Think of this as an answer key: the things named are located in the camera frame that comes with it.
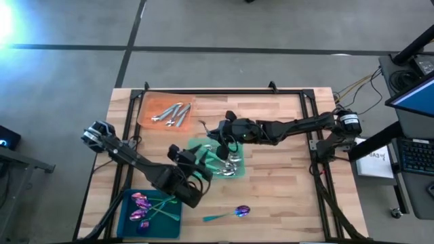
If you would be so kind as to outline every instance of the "wooden table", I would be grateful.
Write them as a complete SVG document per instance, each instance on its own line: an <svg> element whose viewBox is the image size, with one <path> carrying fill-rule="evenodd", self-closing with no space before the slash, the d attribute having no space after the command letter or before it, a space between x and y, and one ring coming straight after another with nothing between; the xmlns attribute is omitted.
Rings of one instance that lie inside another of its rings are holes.
<svg viewBox="0 0 434 244"><path fill-rule="evenodd" d="M315 91L319 114L335 108L330 88L309 89ZM118 137L123 133L130 92L130 89L114 89L108 108L106 121L115 126ZM300 98L285 94L197 95L191 116L193 121L202 119L208 128L216 128L227 110L233 110L238 117L252 120L291 121L302 118ZM132 130L136 114L134 112ZM202 124L193 123L189 133L142 129L140 135L143 143L138 147L139 153L151 161L169 163L166 155L170 144L186 148L190 138L205 137L205 132ZM213 180L209 193L196 208L183 206L181 235L176 241L323 241L315 185L308 172L311 160L306 136L291 136L277 146L246 144L244 154L245 177ZM337 156L346 157L346 154L338 152ZM108 160L106 154L98 155L95 167ZM116 163L111 163L93 175L78 237L87 235L107 210L115 168ZM350 164L337 160L331 164L331 168L340 208L356 229L367 236ZM144 174L135 170L132 188L150 189L151 186ZM249 205L251 214L244 218L227 217L207 223L201 221L204 216L233 211L238 205ZM116 233L118 217L115 216L113 233ZM330 209L328 220L332 236L335 237Z"/></svg>

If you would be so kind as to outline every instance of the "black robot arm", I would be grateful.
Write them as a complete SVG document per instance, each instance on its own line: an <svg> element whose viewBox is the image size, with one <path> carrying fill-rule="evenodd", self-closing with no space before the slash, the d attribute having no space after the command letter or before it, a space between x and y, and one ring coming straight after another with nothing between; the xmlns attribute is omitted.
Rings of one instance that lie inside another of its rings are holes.
<svg viewBox="0 0 434 244"><path fill-rule="evenodd" d="M318 161L330 159L330 155L334 154L337 146L352 144L354 137L361 133L357 114L349 110L335 110L317 117L296 119L286 123L238 119L232 111L227 111L226 119L219 122L217 129L211 131L206 129L206 131L209 138L220 143L217 155L221 159L227 159L231 152L228 144L232 142L275 146L288 136L320 129L328 129L332 134L326 140L315 144Z"/></svg>
<svg viewBox="0 0 434 244"><path fill-rule="evenodd" d="M81 139L93 151L97 153L107 151L115 162L134 166L145 174L153 187L168 195L176 196L190 207L196 207L205 192L190 185L188 178L197 171L204 180L208 181L208 185L212 179L212 172L206 169L202 161L198 165L195 164L195 153L200 146L190 150L180 150L177 146L171 145L167 156L177 165L170 165L151 162L138 154L126 142L116 137L112 125L103 121L97 121L85 129Z"/></svg>

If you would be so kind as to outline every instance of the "monitor screen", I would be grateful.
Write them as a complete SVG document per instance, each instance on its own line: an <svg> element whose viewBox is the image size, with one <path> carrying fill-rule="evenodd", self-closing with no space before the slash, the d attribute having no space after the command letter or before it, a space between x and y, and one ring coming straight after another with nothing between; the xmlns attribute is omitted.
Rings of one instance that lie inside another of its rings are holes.
<svg viewBox="0 0 434 244"><path fill-rule="evenodd" d="M434 117L434 77L398 93L386 101L386 105L413 113Z"/></svg>

